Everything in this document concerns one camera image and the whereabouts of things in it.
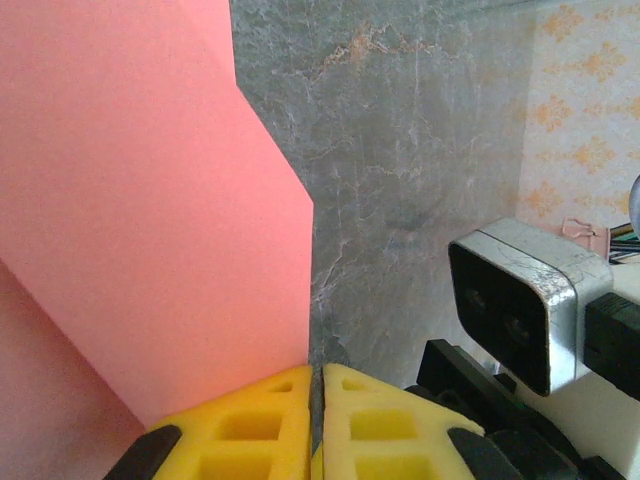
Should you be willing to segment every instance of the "pink paper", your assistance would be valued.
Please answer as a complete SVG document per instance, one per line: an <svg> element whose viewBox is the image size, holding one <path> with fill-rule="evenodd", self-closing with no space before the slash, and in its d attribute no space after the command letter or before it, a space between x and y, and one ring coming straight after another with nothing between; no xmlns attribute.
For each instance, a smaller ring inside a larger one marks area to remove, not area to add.
<svg viewBox="0 0 640 480"><path fill-rule="evenodd" d="M235 83L229 0L180 0L180 3L220 67Z"/></svg>
<svg viewBox="0 0 640 480"><path fill-rule="evenodd" d="M142 425L0 263L0 478L102 478Z"/></svg>
<svg viewBox="0 0 640 480"><path fill-rule="evenodd" d="M312 203L177 3L5 2L0 257L145 424L307 361Z"/></svg>

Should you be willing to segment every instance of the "black plastic part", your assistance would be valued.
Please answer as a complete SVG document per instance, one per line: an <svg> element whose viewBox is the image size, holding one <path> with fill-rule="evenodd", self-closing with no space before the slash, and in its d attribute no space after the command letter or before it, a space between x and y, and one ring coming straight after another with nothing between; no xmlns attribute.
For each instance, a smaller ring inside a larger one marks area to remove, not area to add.
<svg viewBox="0 0 640 480"><path fill-rule="evenodd" d="M476 480L526 480L488 438L463 428L447 433Z"/></svg>
<svg viewBox="0 0 640 480"><path fill-rule="evenodd" d="M427 342L417 379L436 397L455 391L487 432L518 425L527 410L482 365L445 340Z"/></svg>
<svg viewBox="0 0 640 480"><path fill-rule="evenodd" d="M607 293L585 311L584 363L640 400L640 305Z"/></svg>
<svg viewBox="0 0 640 480"><path fill-rule="evenodd" d="M531 429L489 435L527 480L576 480L578 469Z"/></svg>
<svg viewBox="0 0 640 480"><path fill-rule="evenodd" d="M549 395L542 300L530 286L460 245L449 245L449 261L464 330L538 395Z"/></svg>
<svg viewBox="0 0 640 480"><path fill-rule="evenodd" d="M436 397L437 403L474 420L487 433L532 428L573 463L578 464L582 460L571 442L551 421L518 400L482 365L446 340L427 342L417 383ZM445 391L456 392L472 413L443 404L438 396Z"/></svg>
<svg viewBox="0 0 640 480"><path fill-rule="evenodd" d="M141 435L104 480L152 480L181 436L182 431L175 425Z"/></svg>
<svg viewBox="0 0 640 480"><path fill-rule="evenodd" d="M469 405L467 405L467 402L460 398L458 394L453 390L445 390L439 395L433 395L429 390L421 387L420 385L412 385L405 388L405 390L409 393L413 393L414 395L424 398L425 400L429 400L430 402L442 405L449 410L458 412L459 414L464 415L465 417L473 420L476 423L482 422L482 418L480 418L476 414L476 412L474 412L473 409Z"/></svg>
<svg viewBox="0 0 640 480"><path fill-rule="evenodd" d="M509 392L512 380L506 382L508 388L504 380L492 376L461 348L433 340L425 347L418 385L407 391L479 423L490 440L497 438L496 447L526 480L624 478L599 457L582 460L553 422L518 400ZM452 393L455 402L450 401Z"/></svg>
<svg viewBox="0 0 640 480"><path fill-rule="evenodd" d="M500 385L506 388L509 393L512 393L512 394L516 393L516 388L518 384L508 374L504 372L498 373L494 375L493 378L495 378L498 381L498 383L500 383Z"/></svg>
<svg viewBox="0 0 640 480"><path fill-rule="evenodd" d="M587 458L580 467L581 480L626 480L601 457Z"/></svg>

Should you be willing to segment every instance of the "orange floral pattern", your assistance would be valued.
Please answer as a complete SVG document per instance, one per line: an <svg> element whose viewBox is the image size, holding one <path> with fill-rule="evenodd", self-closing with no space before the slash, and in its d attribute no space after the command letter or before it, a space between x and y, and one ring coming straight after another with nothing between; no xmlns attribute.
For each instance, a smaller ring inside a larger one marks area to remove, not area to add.
<svg viewBox="0 0 640 480"><path fill-rule="evenodd" d="M564 152L547 150L536 154L536 159L543 163L557 163L563 160L573 161L586 167L589 175L602 170L611 160L616 158L616 152L609 148L607 142L597 135L572 151Z"/></svg>
<svg viewBox="0 0 640 480"><path fill-rule="evenodd" d="M562 122L573 115L573 110L567 103L551 95L549 101L538 106L533 112L533 118L540 125L547 127L547 132L553 132L562 126Z"/></svg>
<svg viewBox="0 0 640 480"><path fill-rule="evenodd" d="M542 25L542 30L555 37L556 42L560 43L566 37L571 35L573 29L584 21L581 15L576 13L576 9L561 5L560 10L549 17Z"/></svg>
<svg viewBox="0 0 640 480"><path fill-rule="evenodd" d="M554 63L545 67L544 71L551 75L578 71L596 77L598 82L604 83L609 77L613 77L616 69L625 65L628 58L619 52L618 47L603 42L599 52L592 53L586 59L573 63Z"/></svg>
<svg viewBox="0 0 640 480"><path fill-rule="evenodd" d="M558 194L556 187L552 187L546 180L543 180L540 186L534 188L528 196L524 197L524 201L537 212L538 217L543 218L562 204L562 197Z"/></svg>
<svg viewBox="0 0 640 480"><path fill-rule="evenodd" d="M605 226L628 221L640 174L639 22L639 0L539 10L519 218L553 228L567 216Z"/></svg>
<svg viewBox="0 0 640 480"><path fill-rule="evenodd" d="M640 97L630 98L627 103L619 105L605 105L602 102L596 102L585 107L583 112L594 116L622 114L640 120Z"/></svg>

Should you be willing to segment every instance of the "gray marble wall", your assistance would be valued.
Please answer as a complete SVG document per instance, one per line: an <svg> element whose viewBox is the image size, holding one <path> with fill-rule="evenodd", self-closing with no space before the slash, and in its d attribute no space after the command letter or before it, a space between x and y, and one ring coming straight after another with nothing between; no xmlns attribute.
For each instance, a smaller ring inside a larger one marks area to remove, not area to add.
<svg viewBox="0 0 640 480"><path fill-rule="evenodd" d="M315 203L311 354L406 386L474 351L446 246L518 192L535 2L232 0L238 84Z"/></svg>

